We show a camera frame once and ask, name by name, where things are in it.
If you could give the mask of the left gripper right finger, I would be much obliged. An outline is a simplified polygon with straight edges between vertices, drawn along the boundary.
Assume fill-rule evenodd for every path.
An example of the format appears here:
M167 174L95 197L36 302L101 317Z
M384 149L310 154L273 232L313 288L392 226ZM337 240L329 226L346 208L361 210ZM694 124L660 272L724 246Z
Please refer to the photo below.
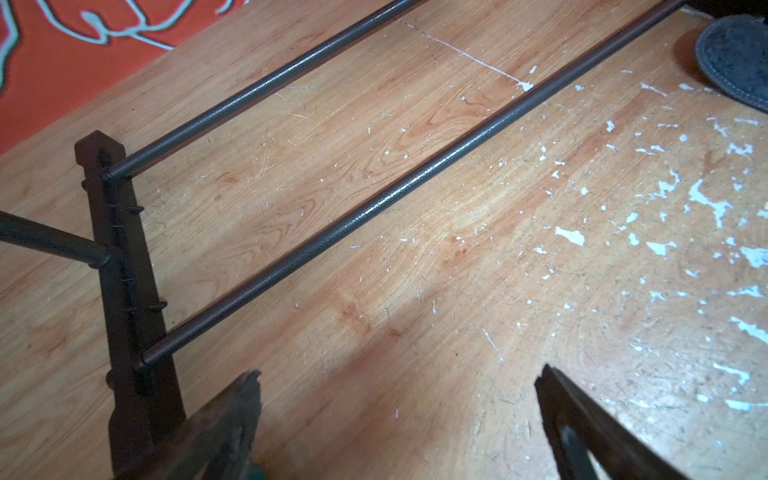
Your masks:
M535 381L542 424L562 479L683 479L562 371L548 364Z

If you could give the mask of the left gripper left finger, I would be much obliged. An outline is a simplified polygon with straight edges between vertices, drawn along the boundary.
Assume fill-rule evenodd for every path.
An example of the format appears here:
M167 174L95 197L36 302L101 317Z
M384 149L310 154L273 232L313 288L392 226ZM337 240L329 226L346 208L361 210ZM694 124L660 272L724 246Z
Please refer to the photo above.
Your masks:
M252 458L261 415L261 372L242 373L170 439L118 479L260 479Z

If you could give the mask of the dark grey insole front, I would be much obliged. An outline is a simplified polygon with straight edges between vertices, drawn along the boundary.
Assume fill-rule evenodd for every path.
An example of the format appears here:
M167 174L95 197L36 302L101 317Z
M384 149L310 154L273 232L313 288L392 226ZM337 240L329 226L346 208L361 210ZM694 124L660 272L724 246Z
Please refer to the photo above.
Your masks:
M705 77L731 98L767 112L767 22L723 17L699 36L695 58Z

